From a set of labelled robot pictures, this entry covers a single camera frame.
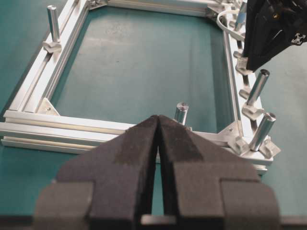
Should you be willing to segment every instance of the cylindrical metal pin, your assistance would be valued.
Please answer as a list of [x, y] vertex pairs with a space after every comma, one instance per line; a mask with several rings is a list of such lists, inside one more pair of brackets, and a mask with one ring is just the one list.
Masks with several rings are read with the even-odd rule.
[[260, 96], [260, 93], [266, 83], [267, 79], [269, 78], [270, 72], [265, 69], [260, 70], [260, 73], [255, 81], [253, 88], [250, 91], [247, 105], [254, 105], [255, 101]]
[[176, 112], [175, 112], [175, 120], [179, 123], [185, 125], [186, 119], [188, 115], [189, 106], [187, 103], [180, 102], [177, 104]]
[[242, 28], [243, 24], [245, 23], [247, 8], [248, 8], [248, 1], [243, 0], [239, 14], [236, 18], [235, 31], [239, 31]]
[[48, 19], [49, 19], [52, 41], [60, 42], [57, 7], [53, 5], [49, 5], [47, 6], [47, 11], [48, 11]]
[[276, 116], [272, 113], [265, 113], [261, 123], [254, 135], [254, 138], [249, 144], [249, 148], [253, 151], [258, 151], [260, 145], [268, 135], [270, 129], [272, 128], [274, 122], [276, 121]]

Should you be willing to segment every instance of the green work surface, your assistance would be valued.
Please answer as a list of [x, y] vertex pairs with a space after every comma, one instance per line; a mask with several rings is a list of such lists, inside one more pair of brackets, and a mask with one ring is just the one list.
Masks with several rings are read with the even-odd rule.
[[[48, 28], [46, 6], [65, 0], [0, 2], [0, 109]], [[271, 132], [283, 150], [262, 180], [283, 215], [307, 215], [307, 46], [270, 61], [262, 104], [277, 115]], [[231, 122], [222, 33], [208, 20], [105, 8], [90, 12], [52, 102], [61, 115], [138, 123], [190, 105], [188, 125], [217, 132]], [[30, 215], [40, 190], [75, 155], [0, 145], [0, 215]], [[153, 213], [162, 214], [157, 167]]]

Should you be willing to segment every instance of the black foam pad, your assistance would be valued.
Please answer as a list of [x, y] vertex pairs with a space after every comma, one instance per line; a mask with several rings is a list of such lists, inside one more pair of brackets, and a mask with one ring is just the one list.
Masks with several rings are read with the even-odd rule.
[[221, 181], [226, 230], [278, 230], [280, 216], [274, 192], [265, 184]]
[[[242, 182], [246, 186], [249, 182], [258, 184], [260, 178], [256, 170], [245, 159], [183, 125], [165, 116], [159, 116], [159, 121], [165, 213], [176, 215], [183, 229], [225, 229], [221, 181]], [[267, 205], [278, 213], [274, 201]]]
[[157, 124], [152, 116], [58, 171], [59, 182], [94, 182], [92, 228], [133, 229], [141, 214], [151, 213]]

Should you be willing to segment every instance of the screw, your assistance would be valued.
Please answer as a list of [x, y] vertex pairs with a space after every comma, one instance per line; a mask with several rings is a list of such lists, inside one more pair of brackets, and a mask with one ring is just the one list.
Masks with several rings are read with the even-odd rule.
[[94, 7], [96, 5], [96, 1], [95, 0], [88, 0], [88, 2], [90, 3], [91, 7]]
[[278, 13], [273, 14], [273, 19], [279, 19], [279, 14]]
[[175, 120], [179, 123], [185, 125], [187, 114], [188, 114], [189, 106], [187, 103], [180, 102], [177, 104], [176, 112], [175, 112]]

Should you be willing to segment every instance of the metal frame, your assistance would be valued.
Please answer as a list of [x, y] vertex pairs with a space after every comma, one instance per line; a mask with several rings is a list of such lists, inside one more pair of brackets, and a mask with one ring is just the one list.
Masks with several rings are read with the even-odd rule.
[[[61, 51], [52, 54], [44, 48], [39, 51], [11, 106], [4, 114], [5, 122], [0, 123], [4, 146], [86, 153], [134, 126], [60, 116], [49, 102], [89, 10], [106, 5], [211, 18], [216, 18], [221, 11], [235, 6], [234, 3], [221, 0], [67, 0], [58, 18]], [[49, 34], [46, 43], [51, 42], [52, 36]], [[263, 116], [251, 121], [242, 114], [246, 100], [239, 96], [239, 91], [248, 85], [252, 86], [256, 76], [254, 73], [243, 76], [236, 70], [237, 59], [233, 53], [242, 47], [238, 47], [238, 42], [226, 32], [224, 46], [234, 122], [218, 134], [194, 132], [236, 154], [228, 143], [237, 137], [242, 137], [249, 143]], [[255, 105], [262, 108], [260, 98]], [[273, 157], [264, 157], [259, 151], [249, 151], [241, 157], [251, 161], [259, 174], [265, 173], [266, 166], [273, 162]]]

